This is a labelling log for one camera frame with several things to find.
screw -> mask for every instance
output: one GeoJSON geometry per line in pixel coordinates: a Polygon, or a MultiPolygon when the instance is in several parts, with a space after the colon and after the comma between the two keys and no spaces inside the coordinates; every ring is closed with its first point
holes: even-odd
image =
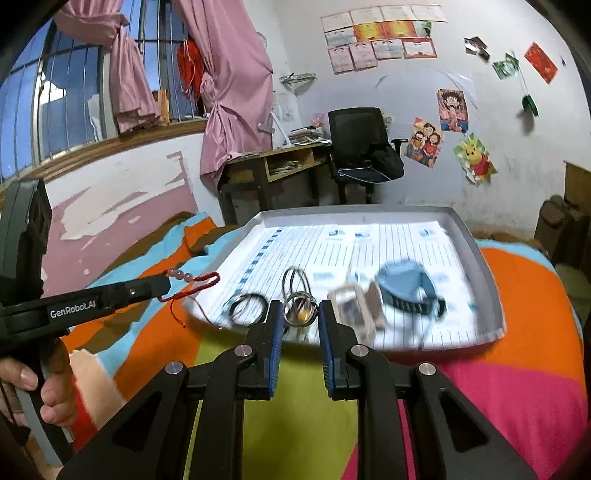
{"type": "Polygon", "coordinates": [[[365,345],[353,345],[351,347],[351,353],[354,356],[365,356],[369,353],[369,348],[365,345]]]}
{"type": "Polygon", "coordinates": [[[168,375],[176,375],[183,371],[183,364],[181,362],[170,362],[164,367],[164,370],[168,375]]]}
{"type": "Polygon", "coordinates": [[[435,365],[425,362],[418,366],[418,371],[420,371],[423,375],[430,377],[431,375],[435,375],[437,368],[435,368],[435,365]]]}
{"type": "Polygon", "coordinates": [[[234,349],[234,353],[237,356],[248,356],[252,353],[252,347],[250,345],[238,345],[235,349],[234,349]]]}

window sill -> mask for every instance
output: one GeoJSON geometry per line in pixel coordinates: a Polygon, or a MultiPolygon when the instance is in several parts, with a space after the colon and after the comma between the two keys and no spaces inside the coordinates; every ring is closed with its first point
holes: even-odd
{"type": "MultiPolygon", "coordinates": [[[[110,155],[170,138],[205,132],[206,125],[207,120],[191,120],[138,130],[137,132],[109,138],[102,142],[85,145],[53,161],[43,163],[39,167],[22,175],[21,178],[37,179],[41,177],[45,182],[52,181],[110,155]]],[[[11,183],[11,180],[4,182],[4,189],[0,192],[0,208],[4,203],[6,187],[11,183]]]]}

wooden desk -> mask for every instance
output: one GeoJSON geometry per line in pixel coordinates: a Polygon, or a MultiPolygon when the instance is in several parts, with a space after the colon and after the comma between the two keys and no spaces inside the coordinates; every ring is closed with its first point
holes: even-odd
{"type": "Polygon", "coordinates": [[[238,222],[232,203],[232,193],[255,191],[261,211],[273,210],[274,201],[269,184],[304,171],[308,172],[312,198],[318,204],[316,167],[330,161],[329,147],[330,144],[313,143],[279,148],[238,157],[226,163],[218,185],[220,207],[226,225],[234,225],[238,222]],[[297,162],[298,166],[289,171],[277,171],[289,162],[297,162]]]}

black office chair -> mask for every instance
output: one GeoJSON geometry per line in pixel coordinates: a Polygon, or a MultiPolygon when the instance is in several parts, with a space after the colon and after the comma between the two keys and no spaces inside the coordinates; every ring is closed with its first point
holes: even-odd
{"type": "Polygon", "coordinates": [[[384,117],[379,108],[346,108],[329,112],[332,138],[330,173],[339,188],[339,202],[347,203],[345,186],[365,187],[365,201],[372,203],[376,184],[404,175],[400,145],[407,139],[392,140],[389,145],[384,117]]]}

human hand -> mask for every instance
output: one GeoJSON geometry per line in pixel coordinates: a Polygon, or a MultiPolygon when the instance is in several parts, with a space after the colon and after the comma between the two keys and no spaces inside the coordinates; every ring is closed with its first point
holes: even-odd
{"type": "MultiPolygon", "coordinates": [[[[56,343],[56,349],[48,362],[52,376],[41,388],[41,418],[47,423],[67,427],[76,419],[76,393],[72,383],[72,368],[66,346],[62,341],[56,343]]],[[[27,426],[27,420],[18,401],[15,387],[33,391],[37,388],[38,379],[26,365],[11,357],[0,358],[0,381],[4,385],[8,403],[14,413],[15,421],[20,426],[27,426]]],[[[4,396],[0,394],[0,411],[8,419],[12,419],[4,396]]]]}

